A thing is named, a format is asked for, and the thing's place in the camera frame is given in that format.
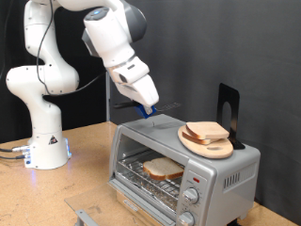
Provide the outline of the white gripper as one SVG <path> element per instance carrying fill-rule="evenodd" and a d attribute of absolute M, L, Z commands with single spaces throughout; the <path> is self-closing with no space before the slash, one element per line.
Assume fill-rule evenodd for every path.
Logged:
<path fill-rule="evenodd" d="M 121 67 L 111 70 L 111 78 L 118 91 L 144 106 L 145 112 L 152 113 L 151 106 L 159 101 L 157 89 L 149 76 L 150 69 L 138 57 Z"/>

